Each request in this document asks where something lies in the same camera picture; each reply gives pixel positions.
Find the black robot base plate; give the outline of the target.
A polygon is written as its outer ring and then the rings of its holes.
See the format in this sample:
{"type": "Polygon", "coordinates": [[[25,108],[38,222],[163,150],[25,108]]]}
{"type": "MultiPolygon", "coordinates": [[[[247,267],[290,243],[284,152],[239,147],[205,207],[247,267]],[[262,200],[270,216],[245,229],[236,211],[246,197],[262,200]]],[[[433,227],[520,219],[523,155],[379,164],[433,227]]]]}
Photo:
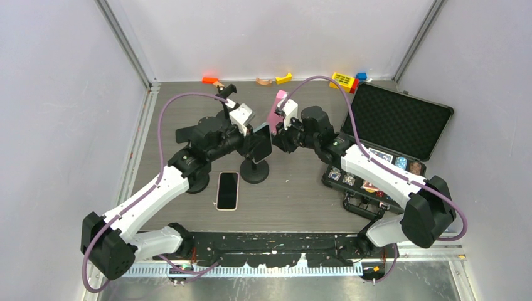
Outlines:
{"type": "Polygon", "coordinates": [[[355,234],[192,232],[186,255],[164,254],[169,260],[194,262],[201,267],[294,267],[302,260],[311,268],[346,267],[359,260],[391,263],[399,256],[393,246],[365,250],[355,234]]]}

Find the smartphone with clear case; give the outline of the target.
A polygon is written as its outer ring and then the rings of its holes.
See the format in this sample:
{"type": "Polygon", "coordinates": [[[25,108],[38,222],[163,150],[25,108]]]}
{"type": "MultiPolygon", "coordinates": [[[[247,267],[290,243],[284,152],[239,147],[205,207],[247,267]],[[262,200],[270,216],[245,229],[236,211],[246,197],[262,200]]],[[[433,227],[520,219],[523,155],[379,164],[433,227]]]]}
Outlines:
{"type": "Polygon", "coordinates": [[[258,164],[272,153],[272,137],[268,122],[263,123],[253,133],[252,161],[258,164]]]}

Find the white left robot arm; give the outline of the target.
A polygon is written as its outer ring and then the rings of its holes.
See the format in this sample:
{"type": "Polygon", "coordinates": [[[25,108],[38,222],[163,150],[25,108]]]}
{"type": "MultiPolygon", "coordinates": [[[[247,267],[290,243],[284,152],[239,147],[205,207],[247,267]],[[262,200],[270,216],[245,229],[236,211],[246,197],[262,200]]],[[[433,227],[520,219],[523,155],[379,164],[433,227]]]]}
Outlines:
{"type": "Polygon", "coordinates": [[[126,202],[82,223],[82,253],[108,280],[116,280],[139,260],[172,254],[178,260],[192,253],[191,233],[179,223],[160,230],[139,230],[167,203],[184,193],[198,193],[209,184],[211,163],[234,151],[252,158],[261,142],[270,142],[268,123],[256,129],[228,120],[204,117],[197,125],[176,130],[176,142],[186,147],[162,165],[162,171],[126,202]]]}

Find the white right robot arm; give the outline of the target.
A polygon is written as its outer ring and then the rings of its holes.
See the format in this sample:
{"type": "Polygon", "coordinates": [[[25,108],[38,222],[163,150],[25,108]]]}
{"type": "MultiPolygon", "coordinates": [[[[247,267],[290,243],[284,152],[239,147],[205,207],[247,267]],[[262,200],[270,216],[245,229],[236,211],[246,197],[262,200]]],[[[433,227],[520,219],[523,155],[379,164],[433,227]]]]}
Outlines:
{"type": "Polygon", "coordinates": [[[335,132],[319,106],[305,108],[300,118],[297,111],[297,107],[278,105],[270,110],[267,121],[275,146],[286,153],[299,147],[312,149],[322,162],[376,185],[403,209],[403,214],[372,222],[358,233],[362,255],[371,258],[384,246],[404,241],[421,248],[445,241],[442,233],[463,213],[452,202],[442,178],[426,179],[386,162],[356,136],[335,132]]]}

